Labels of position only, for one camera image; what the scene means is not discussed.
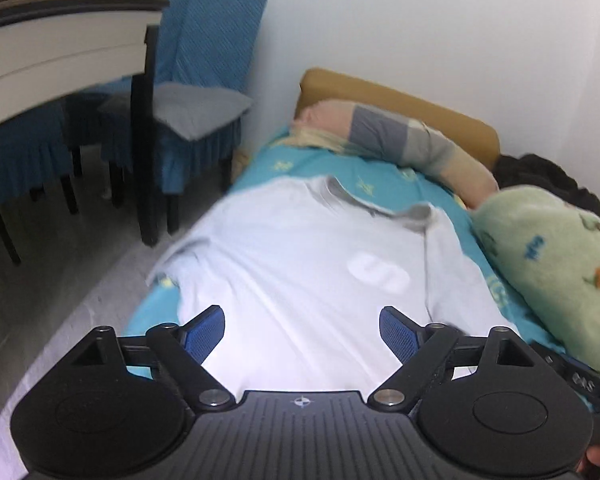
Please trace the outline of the white t-shirt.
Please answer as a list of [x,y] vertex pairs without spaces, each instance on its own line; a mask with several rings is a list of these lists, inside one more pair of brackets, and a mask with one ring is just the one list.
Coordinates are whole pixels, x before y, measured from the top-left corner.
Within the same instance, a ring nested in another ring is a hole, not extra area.
[[204,367],[234,394],[371,393],[400,365],[379,333],[387,306],[471,336],[505,324],[443,210],[385,210],[333,177],[230,194],[151,276],[178,288],[181,322],[221,307],[225,333]]

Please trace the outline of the green fleece blanket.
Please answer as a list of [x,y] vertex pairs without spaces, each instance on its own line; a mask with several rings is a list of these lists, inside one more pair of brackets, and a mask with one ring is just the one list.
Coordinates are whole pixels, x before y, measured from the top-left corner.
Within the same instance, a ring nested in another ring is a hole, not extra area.
[[600,217],[521,185],[471,213],[484,252],[570,356],[600,372]]

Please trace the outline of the teal patterned bed sheet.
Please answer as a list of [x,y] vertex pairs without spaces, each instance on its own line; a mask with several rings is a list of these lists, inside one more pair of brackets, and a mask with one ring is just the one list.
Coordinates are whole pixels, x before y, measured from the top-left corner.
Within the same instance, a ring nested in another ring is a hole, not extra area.
[[[526,341],[539,341],[553,349],[558,347],[558,341],[521,296],[493,270],[475,237],[469,214],[457,198],[420,172],[400,169],[388,162],[336,155],[318,148],[288,148],[273,144],[257,154],[227,196],[278,178],[316,177],[333,177],[353,197],[385,210],[399,212],[420,203],[443,210],[454,226],[460,248],[486,280],[486,286],[504,315],[504,326]],[[150,293],[133,314],[126,328],[128,335],[141,335],[161,323],[186,323],[178,319],[180,292],[176,285],[166,278],[154,280],[151,273],[148,278]]]

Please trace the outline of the striped beige grey pillow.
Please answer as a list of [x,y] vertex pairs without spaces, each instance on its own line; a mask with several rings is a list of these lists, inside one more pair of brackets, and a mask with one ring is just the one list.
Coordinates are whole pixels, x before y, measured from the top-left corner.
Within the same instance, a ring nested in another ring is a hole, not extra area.
[[498,192],[491,171],[442,132],[367,104],[317,102],[302,110],[278,143],[414,169],[449,188],[470,209]]

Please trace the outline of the grey seat cushion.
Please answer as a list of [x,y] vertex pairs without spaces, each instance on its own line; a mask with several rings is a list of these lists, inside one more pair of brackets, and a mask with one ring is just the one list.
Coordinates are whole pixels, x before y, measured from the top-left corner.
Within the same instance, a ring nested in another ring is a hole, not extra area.
[[224,87],[199,87],[164,82],[152,94],[149,122],[166,126],[185,141],[198,141],[242,118],[253,100]]

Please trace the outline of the blue covered chair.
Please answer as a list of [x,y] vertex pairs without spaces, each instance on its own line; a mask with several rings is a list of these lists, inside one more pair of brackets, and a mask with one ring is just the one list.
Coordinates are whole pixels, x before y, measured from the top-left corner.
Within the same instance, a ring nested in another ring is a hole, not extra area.
[[[159,26],[154,89],[157,84],[177,82],[224,87],[247,95],[254,43],[268,0],[168,1]],[[98,110],[104,126],[102,157],[109,165],[115,200],[121,200],[124,177],[131,177],[134,191],[131,87],[132,80],[129,88],[110,94]],[[160,198],[166,200],[166,228],[174,233],[180,227],[178,200],[189,182],[215,166],[230,171],[242,140],[242,118],[198,141],[185,141],[155,122],[157,226]]]
[[[62,126],[65,97],[33,107],[0,124],[0,207],[12,198],[59,180],[70,214],[79,211],[70,172],[72,158]],[[13,264],[20,264],[0,211],[0,237]]]

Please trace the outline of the mustard yellow headboard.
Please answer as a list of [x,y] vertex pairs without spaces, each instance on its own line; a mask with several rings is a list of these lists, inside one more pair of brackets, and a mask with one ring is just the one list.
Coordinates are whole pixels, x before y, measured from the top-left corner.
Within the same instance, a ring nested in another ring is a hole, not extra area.
[[481,120],[417,96],[319,67],[310,68],[303,74],[299,88],[295,118],[305,108],[324,100],[370,104],[421,120],[427,126],[442,132],[488,169],[492,169],[500,157],[500,139],[492,127]]

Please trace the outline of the white dining table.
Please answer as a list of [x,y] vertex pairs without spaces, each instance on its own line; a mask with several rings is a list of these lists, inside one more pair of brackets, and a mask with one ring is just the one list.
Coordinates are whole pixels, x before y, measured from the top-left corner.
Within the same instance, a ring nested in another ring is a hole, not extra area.
[[156,246],[152,116],[168,0],[0,0],[0,124],[69,94],[132,80],[130,142],[140,238]]

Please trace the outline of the black garment by wall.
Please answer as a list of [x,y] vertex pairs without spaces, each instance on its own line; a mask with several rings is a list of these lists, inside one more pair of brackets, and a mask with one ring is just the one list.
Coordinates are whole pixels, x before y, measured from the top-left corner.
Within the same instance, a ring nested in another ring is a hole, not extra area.
[[542,188],[568,204],[591,211],[600,217],[600,199],[587,188],[566,174],[561,166],[535,154],[519,158],[501,155],[492,174],[500,188],[516,185],[532,185]]

